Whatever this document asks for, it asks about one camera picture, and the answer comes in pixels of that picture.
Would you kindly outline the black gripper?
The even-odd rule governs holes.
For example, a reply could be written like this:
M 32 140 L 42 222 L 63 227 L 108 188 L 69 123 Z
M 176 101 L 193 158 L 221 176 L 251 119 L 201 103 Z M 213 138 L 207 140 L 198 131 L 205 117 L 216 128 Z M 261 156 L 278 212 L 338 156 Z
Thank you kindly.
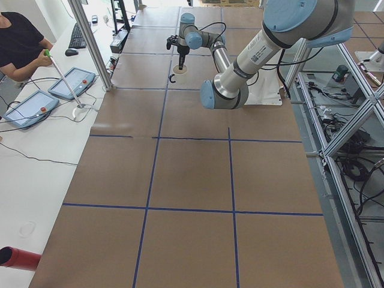
M 189 54 L 190 48 L 183 38 L 179 38 L 176 41 L 177 52 L 179 54 L 178 69 L 182 71 L 184 69 L 185 57 Z

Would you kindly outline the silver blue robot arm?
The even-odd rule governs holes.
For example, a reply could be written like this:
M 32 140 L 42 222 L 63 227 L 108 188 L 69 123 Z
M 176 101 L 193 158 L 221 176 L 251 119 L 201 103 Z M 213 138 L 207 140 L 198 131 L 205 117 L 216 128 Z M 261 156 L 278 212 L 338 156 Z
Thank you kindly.
M 207 109 L 237 109 L 248 99 L 247 81 L 280 50 L 301 38 L 309 48 L 345 42 L 352 36 L 354 13 L 354 1 L 268 1 L 261 30 L 233 62 L 227 57 L 222 36 L 199 30 L 194 15 L 184 13 L 179 33 L 167 39 L 166 47 L 176 46 L 179 68 L 191 49 L 208 48 L 218 73 L 202 84 L 202 105 Z

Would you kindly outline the person hand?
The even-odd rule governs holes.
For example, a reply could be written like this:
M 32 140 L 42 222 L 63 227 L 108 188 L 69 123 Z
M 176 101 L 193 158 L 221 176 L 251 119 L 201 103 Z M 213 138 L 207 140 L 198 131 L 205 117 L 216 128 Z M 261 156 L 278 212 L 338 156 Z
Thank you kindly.
M 52 60 L 49 56 L 46 56 L 42 51 L 36 59 L 38 67 L 48 67 L 52 65 Z

